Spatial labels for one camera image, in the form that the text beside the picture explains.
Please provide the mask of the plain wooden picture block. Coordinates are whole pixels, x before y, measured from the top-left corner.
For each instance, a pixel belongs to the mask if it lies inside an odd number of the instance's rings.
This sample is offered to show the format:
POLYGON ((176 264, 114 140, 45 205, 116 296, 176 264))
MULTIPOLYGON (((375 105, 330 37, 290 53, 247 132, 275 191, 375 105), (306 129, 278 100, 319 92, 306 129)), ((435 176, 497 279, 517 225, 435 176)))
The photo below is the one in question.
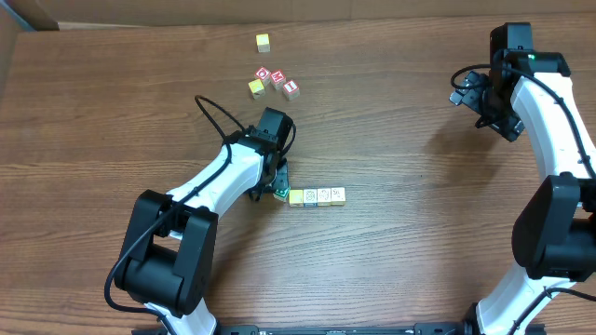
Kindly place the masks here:
POLYGON ((288 200, 291 188, 285 189, 277 189, 273 192, 273 197, 281 202, 286 202, 288 200))

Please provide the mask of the yellow-topped wooden block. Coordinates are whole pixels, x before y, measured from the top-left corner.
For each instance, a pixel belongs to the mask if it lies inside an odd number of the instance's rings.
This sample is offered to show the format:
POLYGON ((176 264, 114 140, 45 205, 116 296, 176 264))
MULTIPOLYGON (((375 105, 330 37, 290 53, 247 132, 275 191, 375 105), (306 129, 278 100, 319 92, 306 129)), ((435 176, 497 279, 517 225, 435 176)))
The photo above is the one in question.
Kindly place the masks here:
POLYGON ((304 205, 304 191, 302 189, 291 189, 288 203, 291 207, 301 208, 304 205))

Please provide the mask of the wooden block letter E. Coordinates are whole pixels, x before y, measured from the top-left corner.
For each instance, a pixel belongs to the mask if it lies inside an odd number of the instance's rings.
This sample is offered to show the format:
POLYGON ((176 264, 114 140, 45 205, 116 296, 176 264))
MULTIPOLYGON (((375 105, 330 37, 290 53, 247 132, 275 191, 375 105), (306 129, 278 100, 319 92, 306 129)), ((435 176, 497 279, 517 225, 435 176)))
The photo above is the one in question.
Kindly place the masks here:
POLYGON ((318 190, 303 189, 303 200, 305 207, 316 207, 318 205, 318 190))

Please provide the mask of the blue-topped wooden letter block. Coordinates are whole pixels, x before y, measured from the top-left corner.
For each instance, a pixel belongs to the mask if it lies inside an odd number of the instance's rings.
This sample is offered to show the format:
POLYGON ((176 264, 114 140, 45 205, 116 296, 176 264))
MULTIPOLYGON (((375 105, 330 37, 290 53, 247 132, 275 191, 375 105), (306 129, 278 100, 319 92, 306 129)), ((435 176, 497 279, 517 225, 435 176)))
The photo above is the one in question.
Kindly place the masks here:
POLYGON ((319 207, 327 207, 331 203, 332 203, 331 189, 330 188, 318 188, 317 189, 317 205, 319 207))

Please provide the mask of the green-sided wooden picture block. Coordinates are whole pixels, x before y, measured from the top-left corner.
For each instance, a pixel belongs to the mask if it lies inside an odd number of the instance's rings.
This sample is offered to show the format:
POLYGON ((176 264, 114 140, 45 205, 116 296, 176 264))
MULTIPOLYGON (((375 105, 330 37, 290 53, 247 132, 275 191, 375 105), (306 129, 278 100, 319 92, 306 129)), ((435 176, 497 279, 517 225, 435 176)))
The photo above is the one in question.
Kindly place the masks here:
POLYGON ((334 187, 331 188, 331 204, 333 206, 343 206, 346 202, 345 188, 334 187))

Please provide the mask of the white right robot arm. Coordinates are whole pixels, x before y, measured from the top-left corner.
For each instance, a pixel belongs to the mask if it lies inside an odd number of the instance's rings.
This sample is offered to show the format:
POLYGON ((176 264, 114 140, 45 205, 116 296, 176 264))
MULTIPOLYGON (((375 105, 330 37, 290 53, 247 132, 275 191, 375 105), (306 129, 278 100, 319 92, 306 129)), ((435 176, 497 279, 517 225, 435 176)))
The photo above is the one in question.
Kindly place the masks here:
POLYGON ((535 50, 528 22, 490 33, 490 61, 458 70, 450 101, 508 141, 530 138, 541 184, 515 221, 514 262, 496 288, 446 334, 543 334, 534 318, 595 272, 595 146, 576 108, 571 70, 559 52, 535 50))

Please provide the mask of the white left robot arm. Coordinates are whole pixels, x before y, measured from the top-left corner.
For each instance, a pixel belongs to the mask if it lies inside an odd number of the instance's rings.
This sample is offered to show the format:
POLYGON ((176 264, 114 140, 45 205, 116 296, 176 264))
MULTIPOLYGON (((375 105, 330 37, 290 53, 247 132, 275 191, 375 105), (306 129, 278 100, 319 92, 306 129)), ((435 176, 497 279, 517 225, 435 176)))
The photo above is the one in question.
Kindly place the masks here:
POLYGON ((224 137, 218 156, 192 180, 136 200, 118 261, 105 286, 124 290, 134 312, 154 315, 159 334, 214 334, 207 309, 219 219, 242 195, 257 201, 288 187, 285 154, 295 125, 265 108, 257 126, 224 137))

